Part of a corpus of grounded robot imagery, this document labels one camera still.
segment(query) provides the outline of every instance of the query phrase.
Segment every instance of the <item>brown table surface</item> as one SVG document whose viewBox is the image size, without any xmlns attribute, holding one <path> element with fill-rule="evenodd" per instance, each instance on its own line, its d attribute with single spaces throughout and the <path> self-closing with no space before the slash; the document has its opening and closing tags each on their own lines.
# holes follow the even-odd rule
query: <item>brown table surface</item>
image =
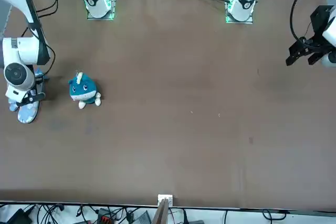
<svg viewBox="0 0 336 224">
<path fill-rule="evenodd" d="M 1 81 L 1 199 L 334 209 L 336 71 L 286 67 L 292 1 L 259 0 L 242 25 L 212 0 L 118 0 L 113 22 L 59 0 L 42 21 L 57 59 L 32 124 Z M 299 0 L 298 35 L 323 3 Z M 6 36 L 24 28 L 14 10 Z M 72 101 L 76 70 L 97 81 L 101 107 Z"/>
</svg>

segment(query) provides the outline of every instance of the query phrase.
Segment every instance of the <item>power adapter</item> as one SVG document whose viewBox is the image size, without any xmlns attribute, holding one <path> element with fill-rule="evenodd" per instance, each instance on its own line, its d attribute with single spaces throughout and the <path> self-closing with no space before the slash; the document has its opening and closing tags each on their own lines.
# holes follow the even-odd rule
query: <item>power adapter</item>
<svg viewBox="0 0 336 224">
<path fill-rule="evenodd" d="M 26 212 L 20 208 L 13 214 L 6 224 L 31 224 L 32 220 L 29 218 L 29 215 L 34 207 L 35 206 L 30 207 Z"/>
</svg>

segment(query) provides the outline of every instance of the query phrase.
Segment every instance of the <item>stuffed animal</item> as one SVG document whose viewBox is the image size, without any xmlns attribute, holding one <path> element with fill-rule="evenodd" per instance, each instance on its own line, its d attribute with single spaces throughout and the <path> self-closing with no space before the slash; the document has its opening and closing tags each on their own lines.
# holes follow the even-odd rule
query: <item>stuffed animal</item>
<svg viewBox="0 0 336 224">
<path fill-rule="evenodd" d="M 97 91 L 96 84 L 86 74 L 79 72 L 69 81 L 70 96 L 74 101 L 79 101 L 79 108 L 83 109 L 87 103 L 100 105 L 101 94 Z"/>
</svg>

